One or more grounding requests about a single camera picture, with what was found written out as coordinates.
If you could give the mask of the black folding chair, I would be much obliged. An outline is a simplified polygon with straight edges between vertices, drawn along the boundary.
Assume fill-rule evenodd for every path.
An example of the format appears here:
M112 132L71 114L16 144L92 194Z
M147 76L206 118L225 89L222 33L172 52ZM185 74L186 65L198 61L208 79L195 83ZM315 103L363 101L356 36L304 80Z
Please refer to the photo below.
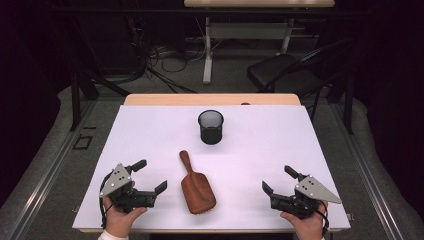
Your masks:
M315 49L297 59L280 54L247 68L248 79L260 93L291 93L299 99L314 95L310 119L313 120L322 89L346 70L342 64L353 46L351 38Z

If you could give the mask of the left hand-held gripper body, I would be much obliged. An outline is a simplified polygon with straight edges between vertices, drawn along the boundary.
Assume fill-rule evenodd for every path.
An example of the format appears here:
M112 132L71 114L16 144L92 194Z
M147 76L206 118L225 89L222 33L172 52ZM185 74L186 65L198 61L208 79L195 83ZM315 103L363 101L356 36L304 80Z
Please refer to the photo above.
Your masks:
M112 203L129 213L138 207L153 207L157 195L154 191L140 191L133 186L132 173L128 173L127 166L118 163L117 166L104 178L99 197L109 197Z

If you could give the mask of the person's left hand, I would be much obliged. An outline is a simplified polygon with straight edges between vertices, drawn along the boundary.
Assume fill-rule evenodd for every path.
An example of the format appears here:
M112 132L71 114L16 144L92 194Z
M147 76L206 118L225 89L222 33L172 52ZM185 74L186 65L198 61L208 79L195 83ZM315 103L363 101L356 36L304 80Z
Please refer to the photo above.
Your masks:
M128 237L133 223L147 212L145 207L135 208L130 213L122 212L109 197L103 198L103 206L107 210L105 231L117 239Z

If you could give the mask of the brown wooden hairbrush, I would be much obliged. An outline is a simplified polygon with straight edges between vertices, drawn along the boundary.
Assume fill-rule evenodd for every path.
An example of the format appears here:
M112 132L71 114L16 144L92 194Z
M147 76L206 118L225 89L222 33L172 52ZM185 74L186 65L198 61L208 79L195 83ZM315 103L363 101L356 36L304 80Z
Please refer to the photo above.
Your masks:
M192 169L186 150L182 150L179 156L187 171L181 181L181 187L189 212L202 214L213 209L216 206L216 198L207 177Z

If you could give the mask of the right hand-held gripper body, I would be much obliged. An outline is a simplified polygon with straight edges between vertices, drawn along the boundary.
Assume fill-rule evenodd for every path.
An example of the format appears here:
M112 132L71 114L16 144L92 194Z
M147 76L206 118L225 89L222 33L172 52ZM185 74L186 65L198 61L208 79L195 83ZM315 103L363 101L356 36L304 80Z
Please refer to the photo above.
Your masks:
M287 212L299 219L309 218L321 202L341 204L341 199L311 175L304 175L294 187L294 194L284 196L270 190L272 209Z

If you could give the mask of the black mesh cup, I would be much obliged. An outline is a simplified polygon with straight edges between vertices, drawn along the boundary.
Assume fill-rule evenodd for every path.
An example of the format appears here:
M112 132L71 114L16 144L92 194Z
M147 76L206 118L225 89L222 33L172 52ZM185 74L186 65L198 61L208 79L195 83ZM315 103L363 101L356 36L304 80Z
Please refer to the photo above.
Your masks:
M200 138L208 145L215 145L222 140L223 115L216 110L205 110L198 116Z

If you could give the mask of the white-legged desk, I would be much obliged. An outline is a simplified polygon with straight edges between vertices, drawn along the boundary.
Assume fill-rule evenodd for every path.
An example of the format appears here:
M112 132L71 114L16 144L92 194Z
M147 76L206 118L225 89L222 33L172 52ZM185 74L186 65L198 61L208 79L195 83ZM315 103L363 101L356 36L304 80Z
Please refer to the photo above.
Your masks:
M309 10L331 9L334 0L184 0L184 6L194 9L223 10ZM205 65L203 83L212 80L213 53L211 39L279 39L282 40L281 53L286 53L292 34L294 19L284 23L215 23L205 18Z

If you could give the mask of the black metal stand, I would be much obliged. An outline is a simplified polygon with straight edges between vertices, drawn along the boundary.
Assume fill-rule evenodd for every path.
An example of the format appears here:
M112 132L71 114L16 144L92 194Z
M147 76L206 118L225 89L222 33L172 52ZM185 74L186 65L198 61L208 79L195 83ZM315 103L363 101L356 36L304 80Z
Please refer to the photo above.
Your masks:
M338 103L344 98L343 125L349 134L352 130L352 110L354 92L354 74L350 69L343 70L335 77L327 99L330 103Z
M129 91L124 90L103 77L94 63L94 57L90 46L86 43L84 34L81 32L75 20L71 21L71 29L68 31L69 57L72 62L73 75L71 80L72 96L72 125L74 131L82 121L80 93L90 100L95 101L100 94L95 87L96 83L118 93L120 96L128 96Z

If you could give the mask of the person's right hand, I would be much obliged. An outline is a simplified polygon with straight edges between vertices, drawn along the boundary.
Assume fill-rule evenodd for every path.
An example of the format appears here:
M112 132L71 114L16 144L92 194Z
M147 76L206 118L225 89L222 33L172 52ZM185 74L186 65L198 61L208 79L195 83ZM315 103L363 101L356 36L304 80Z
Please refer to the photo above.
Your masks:
M303 220L298 217L282 212L280 216L287 220L295 229L299 240L322 240L324 227L324 214L327 210L327 203L321 202L318 207L318 213Z

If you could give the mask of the metal floor rail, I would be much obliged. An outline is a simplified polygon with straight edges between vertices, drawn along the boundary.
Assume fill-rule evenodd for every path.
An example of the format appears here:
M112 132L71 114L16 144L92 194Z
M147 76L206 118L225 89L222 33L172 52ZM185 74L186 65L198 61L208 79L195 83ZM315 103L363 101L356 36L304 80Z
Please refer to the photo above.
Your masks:
M383 197L382 192L380 191L375 181L375 178L372 175L372 172L366 162L357 140L355 139L355 136L351 135L344 125L341 108L337 104L330 104L330 109L337 122L338 128L340 129L343 138L345 139L351 152L357 171L361 177L361 180L381 222L381 225L386 233L386 236L388 237L388 240L404 240L404 237L393 217L392 212L389 210L388 204Z
M99 153L93 121L97 104L83 107L82 121L67 128L63 110L17 189L0 208L0 240L91 240L72 227Z

